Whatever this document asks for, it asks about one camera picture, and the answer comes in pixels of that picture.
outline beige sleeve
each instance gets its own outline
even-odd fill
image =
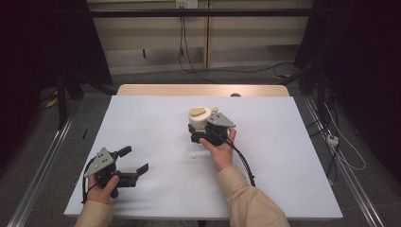
[[[289,226],[280,207],[262,191],[248,185],[238,167],[221,170],[218,183],[228,202],[232,227]]]
[[[97,201],[86,201],[80,212],[76,227],[106,227],[113,219],[114,209]]]

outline gray floor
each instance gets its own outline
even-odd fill
[[[235,70],[261,69],[264,67],[237,67]],[[291,74],[296,69],[290,65],[279,66],[276,74]],[[243,74],[233,72],[203,72],[202,77],[212,79],[219,83],[245,83],[270,84],[273,82],[273,70],[258,73]],[[144,73],[136,75],[114,76],[116,89],[123,83],[208,83],[196,75],[182,71]],[[26,226],[72,226],[74,218],[63,215],[69,197],[74,189],[74,182],[87,159],[87,155],[96,138],[102,118],[107,110],[110,97],[98,91],[83,86],[85,97],[83,100],[69,99],[70,113],[78,106],[77,113],[61,150],[55,157],[53,166],[45,178],[41,193],[39,194],[30,214],[26,219]],[[290,94],[294,97],[305,124],[313,122],[305,99],[299,94],[297,83],[288,86]],[[347,117],[346,111],[340,103],[336,105],[340,118],[340,130],[345,137],[361,152],[367,167],[362,171],[354,171],[360,184],[372,200],[381,220],[385,226],[401,226],[401,185],[396,182],[385,167],[380,164],[371,153],[367,143],[357,136],[353,122]],[[25,194],[29,183],[35,176],[58,126],[57,106],[38,110],[28,130],[25,142],[21,145],[17,155],[10,160],[0,178],[1,214],[0,225],[7,226],[19,201]],[[308,129],[311,133],[316,126]],[[321,159],[324,169],[328,169],[331,155],[323,141],[323,137],[311,137],[312,143]],[[353,150],[340,140],[340,148],[349,163],[360,166],[361,162]],[[329,179],[334,179],[334,168]],[[356,201],[350,187],[341,173],[338,173],[335,185],[332,186],[344,218],[334,220],[291,220],[291,226],[370,226],[360,204]],[[114,220],[113,226],[127,224],[124,220]]]

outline hand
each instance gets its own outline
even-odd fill
[[[230,132],[228,138],[234,142],[236,130],[234,128],[229,128]],[[212,159],[215,162],[218,171],[221,171],[223,168],[233,165],[233,149],[226,143],[215,147],[209,141],[201,138],[200,143],[207,148],[212,154]]]
[[[104,204],[109,204],[110,194],[117,186],[119,180],[118,176],[113,176],[106,186],[102,188],[97,184],[95,176],[90,176],[88,178],[88,188],[92,187],[92,189],[88,191],[88,201],[98,201]]]

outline white table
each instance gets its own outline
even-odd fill
[[[187,130],[187,112],[199,105],[219,107],[236,123],[235,145],[247,158],[257,187],[288,218],[342,217],[292,97],[114,96],[88,161],[102,147],[132,146],[132,153],[118,159],[117,169],[134,172],[149,163],[137,186],[120,188],[112,200],[116,217],[229,217],[210,154],[191,143]],[[246,173],[236,155],[234,163]],[[66,216],[80,213],[80,186],[79,180]]]

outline person's left hand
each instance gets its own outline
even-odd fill
[[[110,203],[110,194],[112,193],[113,189],[117,186],[119,181],[118,176],[113,176],[107,185],[104,188],[101,188],[95,179],[95,176],[92,175],[88,178],[88,188],[92,189],[88,191],[88,201],[98,201],[104,204]]]

